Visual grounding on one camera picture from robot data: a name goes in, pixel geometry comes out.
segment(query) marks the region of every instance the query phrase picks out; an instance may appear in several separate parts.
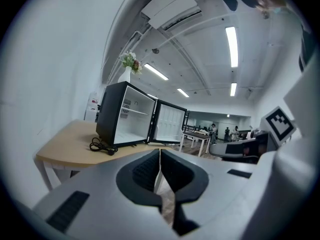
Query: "floor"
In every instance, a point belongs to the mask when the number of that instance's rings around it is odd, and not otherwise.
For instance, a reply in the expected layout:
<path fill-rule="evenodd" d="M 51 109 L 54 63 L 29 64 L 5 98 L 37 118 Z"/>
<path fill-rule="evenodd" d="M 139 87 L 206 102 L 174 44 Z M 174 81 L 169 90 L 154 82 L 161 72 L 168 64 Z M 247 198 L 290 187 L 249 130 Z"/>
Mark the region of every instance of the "floor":
<path fill-rule="evenodd" d="M 222 140 L 217 139 L 216 143 L 223 143 Z M 201 141 L 195 142 L 193 144 L 193 148 L 191 148 L 192 140 L 190 139 L 184 139 L 183 142 L 183 147 L 181 152 L 187 153 L 190 155 L 198 156 L 200 146 L 201 146 Z M 206 145 L 207 143 L 204 143 L 203 149 L 201 152 L 201 158 L 204 159 L 213 159 L 213 160 L 221 160 L 220 157 L 213 156 L 211 154 L 206 154 Z M 174 150 L 179 151 L 180 146 L 173 145 L 172 148 Z M 162 216 L 165 219 L 165 221 L 168 223 L 170 227 L 173 225 L 173 220 L 174 220 L 174 214 L 175 214 L 175 194 L 171 190 L 168 182 L 164 178 L 161 185 L 159 186 L 159 189 L 157 191 L 157 194 L 161 196 L 162 198 Z"/>

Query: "black mini fridge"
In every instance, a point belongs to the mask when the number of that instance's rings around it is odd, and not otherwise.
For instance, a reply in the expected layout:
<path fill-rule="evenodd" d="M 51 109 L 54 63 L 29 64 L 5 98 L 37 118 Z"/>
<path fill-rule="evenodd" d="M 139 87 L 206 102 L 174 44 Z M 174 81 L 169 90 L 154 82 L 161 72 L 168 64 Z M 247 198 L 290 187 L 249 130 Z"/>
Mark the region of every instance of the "black mini fridge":
<path fill-rule="evenodd" d="M 126 81 L 119 82 L 105 89 L 96 132 L 110 146 L 177 144 L 186 112 L 185 108 L 149 97 Z"/>

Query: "fridge shelf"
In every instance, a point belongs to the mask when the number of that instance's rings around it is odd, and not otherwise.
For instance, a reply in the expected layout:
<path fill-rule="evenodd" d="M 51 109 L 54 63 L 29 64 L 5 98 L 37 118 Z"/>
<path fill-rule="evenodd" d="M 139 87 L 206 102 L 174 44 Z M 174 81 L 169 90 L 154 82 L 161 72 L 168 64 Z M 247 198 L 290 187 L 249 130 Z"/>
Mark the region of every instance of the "fridge shelf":
<path fill-rule="evenodd" d="M 133 110 L 133 109 L 124 107 L 124 106 L 122 106 L 121 109 L 123 109 L 123 110 L 128 110 L 128 111 L 132 111 L 132 112 L 135 112 L 135 113 L 138 113 L 138 114 L 142 114 L 142 115 L 146 115 L 146 116 L 148 115 L 147 113 L 142 113 L 142 112 L 139 112 L 139 111 L 136 111 L 136 110 Z"/>

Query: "flower vase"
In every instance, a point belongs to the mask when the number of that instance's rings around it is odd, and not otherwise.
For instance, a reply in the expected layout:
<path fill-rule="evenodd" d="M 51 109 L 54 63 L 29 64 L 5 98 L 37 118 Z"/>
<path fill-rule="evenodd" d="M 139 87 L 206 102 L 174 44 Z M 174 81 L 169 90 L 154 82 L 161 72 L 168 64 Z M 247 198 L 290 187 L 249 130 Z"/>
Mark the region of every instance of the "flower vase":
<path fill-rule="evenodd" d="M 131 67 L 130 66 L 126 66 L 125 67 L 125 71 L 123 72 L 123 74 L 118 79 L 118 83 L 125 82 L 125 81 L 130 83 L 130 73 L 131 73 Z"/>

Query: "ceiling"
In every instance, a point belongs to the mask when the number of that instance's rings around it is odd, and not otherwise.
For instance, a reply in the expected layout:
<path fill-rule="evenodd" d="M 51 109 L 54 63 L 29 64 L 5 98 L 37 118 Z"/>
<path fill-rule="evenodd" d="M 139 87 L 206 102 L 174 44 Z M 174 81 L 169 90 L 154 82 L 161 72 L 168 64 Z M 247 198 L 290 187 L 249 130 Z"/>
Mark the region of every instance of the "ceiling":
<path fill-rule="evenodd" d="M 177 91 L 181 88 L 193 102 L 200 97 L 230 98 L 231 83 L 237 82 L 235 99 L 257 98 L 268 82 L 278 54 L 286 48 L 288 12 L 271 13 L 269 19 L 263 19 L 257 9 L 240 0 L 236 12 L 230 11 L 222 0 L 196 2 L 202 16 L 186 20 L 173 30 L 151 28 L 134 49 L 143 65 L 151 64 L 169 80 L 164 81 L 144 67 L 142 74 L 131 74 L 131 83 L 160 99 L 185 99 Z M 231 68 L 225 31 L 231 26 L 236 28 L 238 42 L 236 68 Z M 152 53 L 154 48 L 159 49 L 158 54 Z"/>

